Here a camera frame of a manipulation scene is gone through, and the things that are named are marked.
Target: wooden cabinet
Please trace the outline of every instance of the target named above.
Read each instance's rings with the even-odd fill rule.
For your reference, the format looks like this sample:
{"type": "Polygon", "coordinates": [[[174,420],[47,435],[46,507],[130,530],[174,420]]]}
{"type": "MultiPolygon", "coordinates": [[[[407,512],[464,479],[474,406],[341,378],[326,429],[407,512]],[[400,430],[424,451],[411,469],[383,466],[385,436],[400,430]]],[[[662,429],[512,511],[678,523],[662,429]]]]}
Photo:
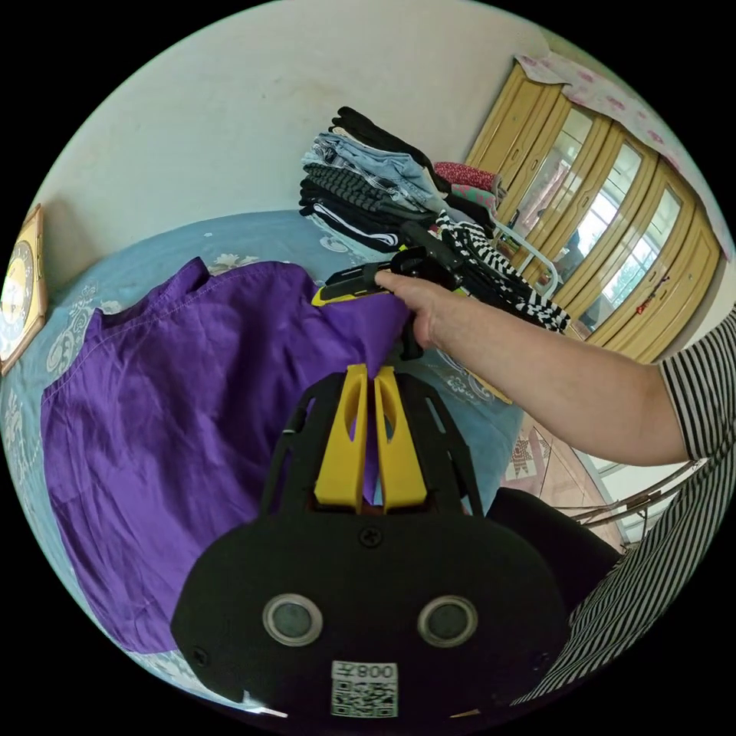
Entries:
{"type": "Polygon", "coordinates": [[[705,296],[720,255],[721,247],[708,219],[698,208],[687,237],[665,274],[667,280],[645,295],[639,304],[640,312],[628,313],[626,329],[618,330],[605,347],[641,363],[651,363],[692,317],[705,296]]]}
{"type": "MultiPolygon", "coordinates": [[[[695,312],[721,257],[698,197],[654,150],[516,64],[466,161],[499,173],[498,219],[555,263],[568,334],[644,362],[695,312]]],[[[540,292],[549,271],[511,262],[540,292]]]]}

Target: hand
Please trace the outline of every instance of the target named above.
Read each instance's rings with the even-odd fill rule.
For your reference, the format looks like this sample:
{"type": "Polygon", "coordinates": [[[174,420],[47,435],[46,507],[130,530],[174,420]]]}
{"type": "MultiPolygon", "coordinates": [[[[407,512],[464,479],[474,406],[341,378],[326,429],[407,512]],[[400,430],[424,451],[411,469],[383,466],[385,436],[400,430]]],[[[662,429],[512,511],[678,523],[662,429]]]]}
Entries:
{"type": "Polygon", "coordinates": [[[402,302],[416,313],[414,335],[419,345],[427,350],[432,347],[442,349],[442,324],[458,299],[464,299],[451,291],[424,281],[421,278],[399,276],[391,271],[379,271],[376,283],[392,291],[402,302]]]}

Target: mirror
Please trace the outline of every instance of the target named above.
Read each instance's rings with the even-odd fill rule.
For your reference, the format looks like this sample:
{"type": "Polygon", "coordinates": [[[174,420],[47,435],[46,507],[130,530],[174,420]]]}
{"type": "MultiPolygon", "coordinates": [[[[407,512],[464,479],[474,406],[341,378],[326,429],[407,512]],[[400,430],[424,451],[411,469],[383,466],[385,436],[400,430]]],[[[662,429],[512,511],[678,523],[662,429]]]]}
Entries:
{"type": "Polygon", "coordinates": [[[623,304],[639,285],[656,260],[675,227],[682,202],[671,189],[665,189],[659,206],[644,235],[636,243],[621,268],[603,287],[603,293],[586,309],[578,321],[593,333],[623,304]]]}
{"type": "Polygon", "coordinates": [[[573,108],[544,158],[514,216],[514,230],[525,238],[562,186],[593,127],[588,115],[573,108]]]}
{"type": "MultiPolygon", "coordinates": [[[[570,236],[560,254],[554,259],[559,277],[555,294],[570,282],[586,256],[596,246],[600,236],[613,222],[641,164],[642,157],[639,153],[628,143],[624,143],[588,213],[570,236]]],[[[540,293],[544,291],[549,284],[549,278],[549,271],[540,277],[536,284],[537,291],[540,293]]]]}

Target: blue bedsheet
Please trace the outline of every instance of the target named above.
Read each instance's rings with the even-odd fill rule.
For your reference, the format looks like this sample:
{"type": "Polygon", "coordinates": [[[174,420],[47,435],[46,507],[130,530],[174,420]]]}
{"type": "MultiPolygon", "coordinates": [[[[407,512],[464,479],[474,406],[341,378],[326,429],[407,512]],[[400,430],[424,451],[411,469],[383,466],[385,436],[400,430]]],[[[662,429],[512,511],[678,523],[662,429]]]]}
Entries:
{"type": "MultiPolygon", "coordinates": [[[[317,283],[343,268],[385,258],[361,246],[348,248],[296,212],[258,212],[198,222],[148,238],[105,258],[51,295],[46,326],[0,384],[2,441],[18,497],[41,549],[93,621],[48,500],[39,424],[41,393],[77,355],[95,308],[117,312],[135,304],[195,256],[201,257],[213,274],[254,261],[289,261],[304,267],[317,283]]],[[[437,351],[429,351],[419,361],[397,360],[395,364],[440,390],[471,447],[483,505],[488,509],[511,458],[522,411],[494,398],[437,351]]],[[[204,688],[178,652],[131,656],[171,685],[232,706],[204,688]]],[[[243,710],[257,711],[260,707],[247,698],[241,704],[243,710]]]]}

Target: tile floor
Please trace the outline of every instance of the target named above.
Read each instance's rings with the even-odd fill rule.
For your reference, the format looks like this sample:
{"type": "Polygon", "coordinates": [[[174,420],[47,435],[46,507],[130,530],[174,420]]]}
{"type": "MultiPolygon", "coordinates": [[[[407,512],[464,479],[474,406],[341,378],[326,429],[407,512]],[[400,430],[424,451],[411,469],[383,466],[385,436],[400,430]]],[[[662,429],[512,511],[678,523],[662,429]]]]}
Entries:
{"type": "MultiPolygon", "coordinates": [[[[501,482],[507,488],[533,493],[565,514],[605,503],[572,448],[525,416],[511,462],[501,482]]],[[[614,522],[591,530],[617,550],[623,540],[614,522]]]]}

